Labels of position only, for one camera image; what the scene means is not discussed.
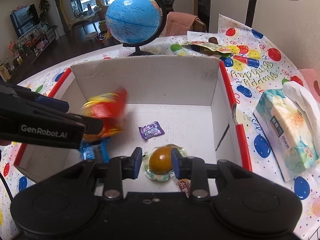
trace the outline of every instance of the birthday tablecloth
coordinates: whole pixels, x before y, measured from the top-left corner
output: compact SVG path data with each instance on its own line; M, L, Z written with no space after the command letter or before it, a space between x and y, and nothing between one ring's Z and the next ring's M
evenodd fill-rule
M266 89L282 88L283 82L295 80L307 87L302 75L294 64L263 34L224 16L219 17L219 30L216 34L188 32L188 37L158 38L152 43L141 47L155 55L195 55L190 47L179 44L189 41L208 41L216 37L220 45L228 47L232 57L222 57L233 92L236 98L236 120L243 124L250 152L253 172L281 184L300 198L303 213L295 228L295 233L302 239L308 239L320 226L320 165L297 176L294 180L284 183L276 159L266 141L261 127L254 118L252 111ZM134 52L134 48L121 45L100 49L79 57L61 62L24 80L19 85L29 87L32 91L43 95L49 94L63 72L70 66L92 60L108 60L114 57L126 57ZM0 147L0 172L3 174L13 196L34 184L13 167L20 143L11 143ZM0 184L0 236L3 240L12 239L18 234L10 215L10 200Z

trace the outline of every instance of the floral tissue box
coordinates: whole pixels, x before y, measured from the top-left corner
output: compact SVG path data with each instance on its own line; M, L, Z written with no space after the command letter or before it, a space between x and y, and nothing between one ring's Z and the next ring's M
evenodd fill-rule
M310 122L282 89L264 91L253 114L270 143L284 181L293 179L316 162L318 154Z

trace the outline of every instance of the purple candy wrapper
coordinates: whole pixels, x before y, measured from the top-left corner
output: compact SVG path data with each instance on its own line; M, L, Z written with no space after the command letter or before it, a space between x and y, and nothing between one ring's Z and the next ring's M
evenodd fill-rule
M149 125L139 127L139 132L141 134L141 137L145 140L150 139L154 136L159 136L164 134L164 131L162 130L158 122L153 122Z

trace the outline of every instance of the tv stand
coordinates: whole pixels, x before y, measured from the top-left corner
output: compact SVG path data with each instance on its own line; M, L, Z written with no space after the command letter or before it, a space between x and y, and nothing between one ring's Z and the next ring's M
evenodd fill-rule
M34 52L34 48L36 47L37 43L43 38L46 37L47 41L49 42L48 45L46 45L38 54ZM31 53L23 58L23 62L17 66L14 70L14 72L11 74L11 78L8 80L9 83L18 84L22 80L22 76L26 71L28 71L32 64L35 62L35 60L40 56L40 54L47 49L47 47L50 45L52 41L54 41L56 38L56 34L54 32L53 28L50 28L45 34L42 34L38 37L37 41L33 42L29 48L31 48Z

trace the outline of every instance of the lamp arm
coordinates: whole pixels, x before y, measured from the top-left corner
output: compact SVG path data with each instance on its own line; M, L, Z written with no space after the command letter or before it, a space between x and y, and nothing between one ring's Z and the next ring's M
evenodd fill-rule
M245 19L245 25L252 28L254 12L256 10L257 0L249 0L247 17Z

